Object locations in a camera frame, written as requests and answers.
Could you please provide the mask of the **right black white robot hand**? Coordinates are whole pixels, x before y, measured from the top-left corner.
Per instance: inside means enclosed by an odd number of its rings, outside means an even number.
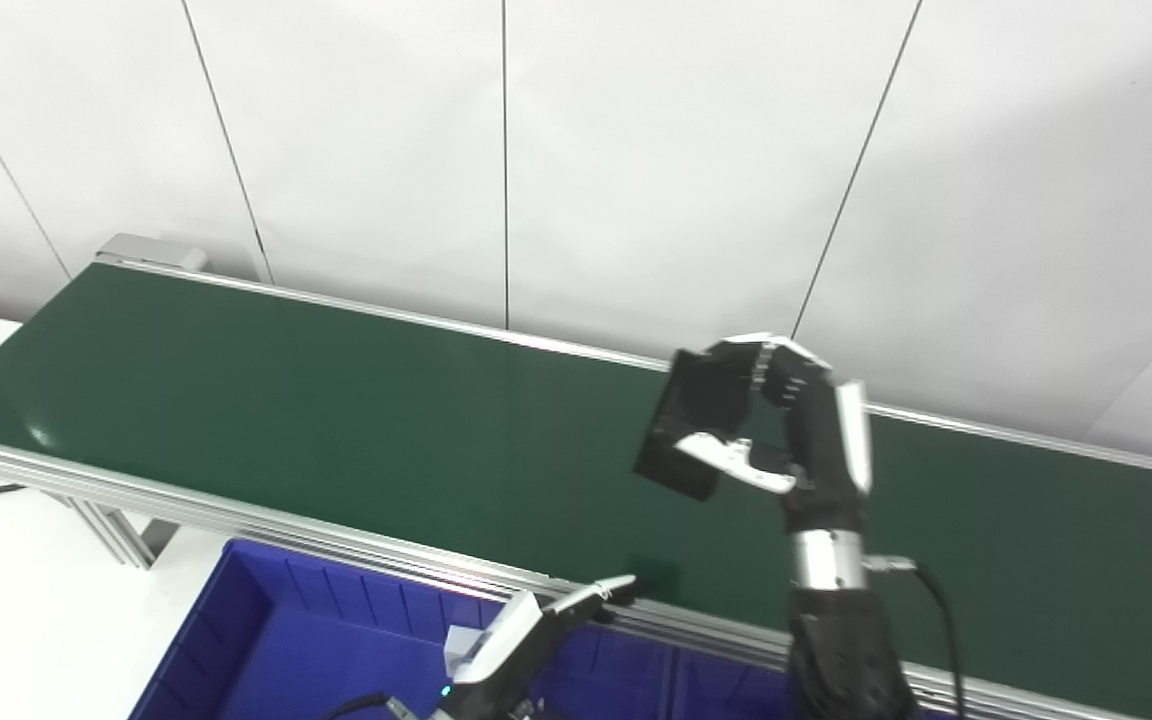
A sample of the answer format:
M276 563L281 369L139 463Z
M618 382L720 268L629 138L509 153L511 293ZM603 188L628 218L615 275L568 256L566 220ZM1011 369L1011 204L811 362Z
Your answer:
M650 437L666 462L659 482L681 495L708 500L728 477L776 497L787 533L864 528L864 384L782 334L676 351Z

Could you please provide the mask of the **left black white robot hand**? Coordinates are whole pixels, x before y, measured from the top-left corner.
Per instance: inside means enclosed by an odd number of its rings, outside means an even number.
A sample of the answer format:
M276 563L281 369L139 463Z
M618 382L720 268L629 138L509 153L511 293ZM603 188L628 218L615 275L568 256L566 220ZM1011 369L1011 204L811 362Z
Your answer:
M634 574L596 579L543 601L520 591L499 611L450 676L433 719L515 719L526 692L567 635L588 623L611 623L607 605L628 607L639 592Z

